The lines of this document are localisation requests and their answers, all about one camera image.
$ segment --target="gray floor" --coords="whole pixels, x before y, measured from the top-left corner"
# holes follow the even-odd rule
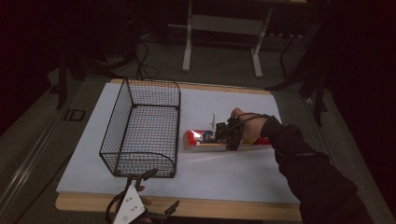
[[[249,49],[242,48],[211,48],[193,46],[191,70],[189,73],[181,71],[184,46],[177,41],[167,43],[145,41],[148,45],[148,57],[145,64],[159,70],[161,77],[170,77],[177,82],[205,83],[263,89],[284,80],[279,64],[281,50],[288,43],[287,39],[279,36],[265,38],[260,53],[264,78],[254,77],[253,65]],[[298,62],[301,52],[294,51],[288,67]],[[156,76],[156,70],[147,67],[150,76]],[[136,64],[117,71],[120,75],[134,76]],[[56,84],[57,71],[49,74]],[[21,178],[23,188],[14,186],[15,197],[3,195],[1,208],[7,203],[0,216],[1,223],[14,223],[21,217],[20,223],[105,223],[104,213],[65,212],[57,210],[55,201],[58,194],[56,186],[62,177],[68,156],[74,151],[78,139],[89,120],[102,88],[109,81],[107,77],[91,71],[85,81],[68,80],[68,101],[63,109],[57,110],[57,95],[44,94],[0,139],[0,190],[5,192],[8,184],[19,171],[29,153],[37,158],[34,164]],[[273,92],[281,118],[284,123],[296,123],[304,133],[307,142],[318,150],[330,154],[332,161],[340,171],[359,186],[359,194],[369,210],[375,223],[395,223],[390,211],[386,207],[381,194],[375,186],[348,128],[340,116],[329,91],[325,92],[324,103],[329,112],[323,113],[323,128],[318,128],[312,118],[312,105],[298,95],[300,83],[280,92]],[[64,120],[67,109],[86,111],[83,121]],[[260,221],[245,220],[215,220],[215,219],[186,219],[173,218],[170,223],[262,223]]]

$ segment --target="metal stand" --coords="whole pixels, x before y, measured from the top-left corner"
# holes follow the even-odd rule
[[[262,47],[262,41],[265,37],[265,32],[269,20],[271,18],[273,8],[270,7],[267,11],[264,21],[243,20],[235,18],[223,18],[215,16],[205,16],[192,14],[192,0],[189,1],[189,15],[187,18],[187,42],[184,50],[183,71],[190,71],[191,63],[191,32],[192,29],[206,30],[214,32],[224,32],[243,35],[257,35],[259,37],[257,45],[251,50],[251,57],[254,65],[254,72],[256,77],[262,77],[262,67],[260,65],[259,51]]]

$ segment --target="wooden table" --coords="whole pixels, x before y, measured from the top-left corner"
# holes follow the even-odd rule
[[[247,90],[241,88],[204,86],[195,84],[180,84],[181,89],[227,91],[253,94],[271,94],[268,91]],[[113,194],[97,193],[60,193],[56,207],[66,211],[105,212]],[[179,200],[180,205],[174,216],[177,217],[211,217],[257,220],[287,220],[301,221],[299,204],[297,203],[263,203],[263,202],[233,202],[229,200],[185,199],[177,197],[148,196],[153,201],[148,210],[163,213],[172,203]]]

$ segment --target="dark background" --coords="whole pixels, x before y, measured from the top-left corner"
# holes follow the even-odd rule
[[[395,115],[395,1],[338,1],[319,30],[317,53],[329,74],[332,91],[363,158],[390,210],[396,215],[394,140]],[[46,74],[58,66],[57,56],[67,43],[90,57],[103,59],[115,50],[125,22],[122,2],[95,16],[89,1],[2,1],[0,6],[0,135],[50,88]],[[185,22],[187,1],[148,0],[141,19],[165,32],[168,22]],[[98,27],[98,21],[114,22]]]

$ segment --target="black jacket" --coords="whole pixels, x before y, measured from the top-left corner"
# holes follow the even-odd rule
[[[304,224],[374,223],[357,195],[357,187],[315,151],[294,125],[284,126],[275,117],[262,127],[276,150],[279,171],[288,179],[291,192],[300,200]]]

